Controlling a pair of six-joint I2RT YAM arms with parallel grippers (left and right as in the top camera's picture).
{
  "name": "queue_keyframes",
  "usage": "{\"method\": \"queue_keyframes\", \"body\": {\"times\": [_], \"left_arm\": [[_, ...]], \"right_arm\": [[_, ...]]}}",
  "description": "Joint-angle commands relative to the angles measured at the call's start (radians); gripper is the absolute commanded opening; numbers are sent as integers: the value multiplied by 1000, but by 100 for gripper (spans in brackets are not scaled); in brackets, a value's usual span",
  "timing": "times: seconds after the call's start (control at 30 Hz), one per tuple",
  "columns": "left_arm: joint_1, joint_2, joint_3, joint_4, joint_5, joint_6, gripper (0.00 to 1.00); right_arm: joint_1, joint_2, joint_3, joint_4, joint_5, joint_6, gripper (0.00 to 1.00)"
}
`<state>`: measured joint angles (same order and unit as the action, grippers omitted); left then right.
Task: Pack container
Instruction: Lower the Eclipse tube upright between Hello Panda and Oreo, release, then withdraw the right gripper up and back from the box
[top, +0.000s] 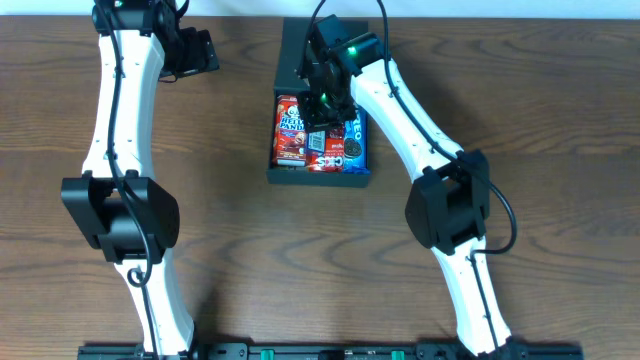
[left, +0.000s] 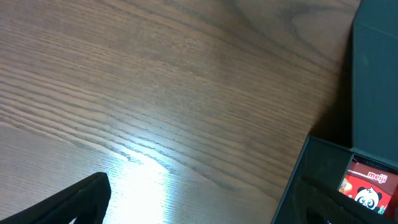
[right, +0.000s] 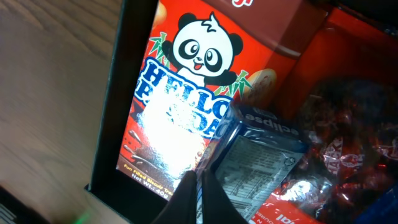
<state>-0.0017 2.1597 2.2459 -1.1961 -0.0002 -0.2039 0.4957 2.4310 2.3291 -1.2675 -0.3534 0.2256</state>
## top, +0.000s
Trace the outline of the blue cookie pack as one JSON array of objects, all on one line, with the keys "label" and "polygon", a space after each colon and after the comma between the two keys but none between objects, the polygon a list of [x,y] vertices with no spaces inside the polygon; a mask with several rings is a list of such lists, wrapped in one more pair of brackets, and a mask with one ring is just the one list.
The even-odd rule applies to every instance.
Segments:
[{"label": "blue cookie pack", "polygon": [[344,124],[344,173],[368,174],[367,167],[367,113],[356,110],[356,118]]}]

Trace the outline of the red Hello Panda pack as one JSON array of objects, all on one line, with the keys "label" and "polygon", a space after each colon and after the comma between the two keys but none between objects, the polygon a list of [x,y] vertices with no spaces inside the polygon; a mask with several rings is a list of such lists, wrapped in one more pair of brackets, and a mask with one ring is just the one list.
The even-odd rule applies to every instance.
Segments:
[{"label": "red Hello Panda pack", "polygon": [[273,163],[276,166],[306,165],[306,131],[297,98],[281,95],[277,98],[274,125]]}]

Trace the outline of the red Hacks candy bag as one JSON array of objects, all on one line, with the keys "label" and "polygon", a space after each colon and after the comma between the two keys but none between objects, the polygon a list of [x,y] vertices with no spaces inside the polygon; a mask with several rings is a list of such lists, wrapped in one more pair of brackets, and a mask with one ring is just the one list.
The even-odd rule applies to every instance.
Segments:
[{"label": "red Hacks candy bag", "polygon": [[325,132],[325,152],[311,152],[306,148],[306,168],[311,172],[341,172],[344,165],[344,130],[335,128]]}]

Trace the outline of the black box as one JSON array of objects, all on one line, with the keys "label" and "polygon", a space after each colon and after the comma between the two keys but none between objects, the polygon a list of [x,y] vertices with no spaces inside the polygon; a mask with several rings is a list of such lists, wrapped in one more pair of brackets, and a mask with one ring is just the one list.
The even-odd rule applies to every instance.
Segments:
[{"label": "black box", "polygon": [[[309,185],[365,188],[370,180],[368,174],[352,174],[341,172],[311,172],[304,167],[276,166],[273,163],[274,125],[277,98],[281,95],[296,95],[308,88],[304,81],[294,74],[301,59],[299,46],[305,34],[309,21],[304,18],[286,18],[283,23],[281,49],[274,83],[274,119],[272,130],[272,145],[269,166],[266,170],[270,184]],[[367,114],[367,147],[368,147],[368,114]]]}]

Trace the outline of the small blue stick pack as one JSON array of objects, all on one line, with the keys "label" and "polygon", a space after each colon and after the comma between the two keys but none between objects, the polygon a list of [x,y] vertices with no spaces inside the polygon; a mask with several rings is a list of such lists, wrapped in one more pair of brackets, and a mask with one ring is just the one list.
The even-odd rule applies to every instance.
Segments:
[{"label": "small blue stick pack", "polygon": [[307,139],[307,148],[311,152],[324,153],[326,148],[326,132],[310,132]]}]

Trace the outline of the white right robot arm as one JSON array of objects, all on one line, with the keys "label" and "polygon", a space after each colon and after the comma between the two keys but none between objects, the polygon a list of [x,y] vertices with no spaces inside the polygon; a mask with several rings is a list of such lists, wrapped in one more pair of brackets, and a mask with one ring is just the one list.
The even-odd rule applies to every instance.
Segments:
[{"label": "white right robot arm", "polygon": [[405,217],[435,255],[461,344],[474,357],[504,359],[511,331],[495,297],[486,258],[489,197],[507,200],[489,179],[486,157],[466,152],[434,123],[405,84],[387,44],[354,37],[337,16],[310,20],[297,76],[309,132],[336,128],[364,110],[399,155],[411,181]]}]

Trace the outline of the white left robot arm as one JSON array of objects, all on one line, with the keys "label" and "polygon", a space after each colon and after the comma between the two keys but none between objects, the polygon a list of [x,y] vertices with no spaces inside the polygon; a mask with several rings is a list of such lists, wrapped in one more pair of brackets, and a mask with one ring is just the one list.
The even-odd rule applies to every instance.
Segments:
[{"label": "white left robot arm", "polygon": [[206,30],[183,28],[174,0],[96,0],[101,85],[90,149],[61,199],[89,246],[125,281],[143,339],[85,345],[81,359],[204,359],[178,285],[173,248],[177,200],[155,180],[152,130],[156,88],[218,69]]}]

